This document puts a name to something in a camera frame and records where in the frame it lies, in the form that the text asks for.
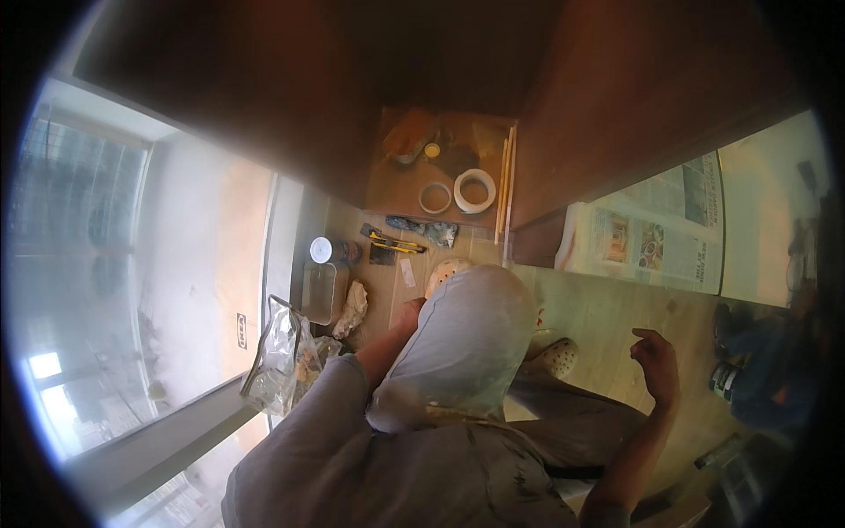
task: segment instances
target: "yellow box cutter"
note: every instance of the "yellow box cutter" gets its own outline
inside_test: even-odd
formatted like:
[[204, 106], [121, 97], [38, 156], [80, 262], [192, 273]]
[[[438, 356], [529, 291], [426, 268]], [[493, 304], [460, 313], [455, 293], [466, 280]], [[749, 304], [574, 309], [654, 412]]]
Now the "yellow box cutter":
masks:
[[393, 237], [388, 237], [383, 234], [378, 227], [364, 224], [361, 228], [361, 234], [373, 241], [373, 245], [379, 248], [391, 249], [393, 251], [400, 251], [402, 253], [425, 253], [425, 246], [420, 246], [414, 242], [405, 242], [404, 240], [396, 240]]

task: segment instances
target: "clear plastic bag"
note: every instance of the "clear plastic bag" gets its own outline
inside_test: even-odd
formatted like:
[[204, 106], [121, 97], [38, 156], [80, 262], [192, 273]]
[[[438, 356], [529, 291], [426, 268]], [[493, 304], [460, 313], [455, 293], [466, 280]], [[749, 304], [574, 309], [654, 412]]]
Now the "clear plastic bag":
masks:
[[342, 344], [311, 336], [310, 323], [279, 297], [268, 298], [270, 321], [259, 339], [255, 362], [241, 386], [241, 397], [253, 408], [284, 417], [323, 372], [325, 361]]

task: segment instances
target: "tape roll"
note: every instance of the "tape roll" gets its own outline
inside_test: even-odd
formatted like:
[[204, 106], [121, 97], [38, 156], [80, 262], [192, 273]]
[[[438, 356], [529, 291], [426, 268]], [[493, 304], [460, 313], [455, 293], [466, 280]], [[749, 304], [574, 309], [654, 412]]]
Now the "tape roll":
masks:
[[[487, 188], [487, 199], [480, 204], [471, 204], [466, 201], [463, 194], [461, 194], [461, 185], [463, 185], [464, 182], [472, 180], [483, 183], [484, 187]], [[460, 207], [465, 213], [473, 215], [487, 210], [487, 208], [493, 204], [493, 200], [495, 199], [496, 182], [493, 181], [489, 174], [481, 169], [470, 169], [465, 171], [463, 174], [458, 176], [458, 179], [455, 180], [455, 203], [458, 204], [458, 207]]]
[[[429, 209], [428, 207], [426, 207], [426, 206], [423, 204], [423, 195], [425, 194], [425, 192], [426, 192], [427, 190], [429, 190], [429, 189], [430, 189], [430, 188], [432, 188], [432, 187], [440, 187], [440, 188], [442, 188], [444, 191], [446, 191], [446, 194], [449, 196], [449, 200], [446, 202], [446, 205], [444, 205], [443, 207], [441, 207], [440, 209], [437, 209], [437, 210], [434, 210], [434, 209]], [[420, 204], [420, 207], [422, 207], [422, 210], [424, 210], [425, 212], [429, 213], [430, 215], [439, 215], [439, 214], [440, 214], [440, 213], [442, 213], [443, 211], [447, 210], [447, 209], [449, 208], [449, 206], [450, 206], [450, 205], [452, 205], [452, 191], [449, 189], [449, 187], [448, 187], [445, 183], [441, 183], [441, 182], [430, 182], [430, 183], [427, 183], [425, 186], [423, 186], [423, 187], [420, 189], [420, 195], [419, 195], [419, 197], [417, 198], [417, 200], [419, 201], [419, 204]]]

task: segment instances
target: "white lid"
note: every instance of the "white lid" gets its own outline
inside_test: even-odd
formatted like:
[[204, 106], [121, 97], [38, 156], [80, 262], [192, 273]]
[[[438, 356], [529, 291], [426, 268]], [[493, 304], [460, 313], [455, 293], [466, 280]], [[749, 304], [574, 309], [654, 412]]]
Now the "white lid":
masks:
[[329, 259], [331, 259], [331, 241], [328, 238], [314, 238], [311, 242], [311, 259], [317, 264], [329, 262]]

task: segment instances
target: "newspaper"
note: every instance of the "newspaper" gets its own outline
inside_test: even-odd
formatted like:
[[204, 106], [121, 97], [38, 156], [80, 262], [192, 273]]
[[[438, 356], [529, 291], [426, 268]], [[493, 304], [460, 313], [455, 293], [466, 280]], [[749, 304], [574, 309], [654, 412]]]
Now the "newspaper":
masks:
[[555, 269], [717, 294], [722, 178], [715, 152], [566, 210]]

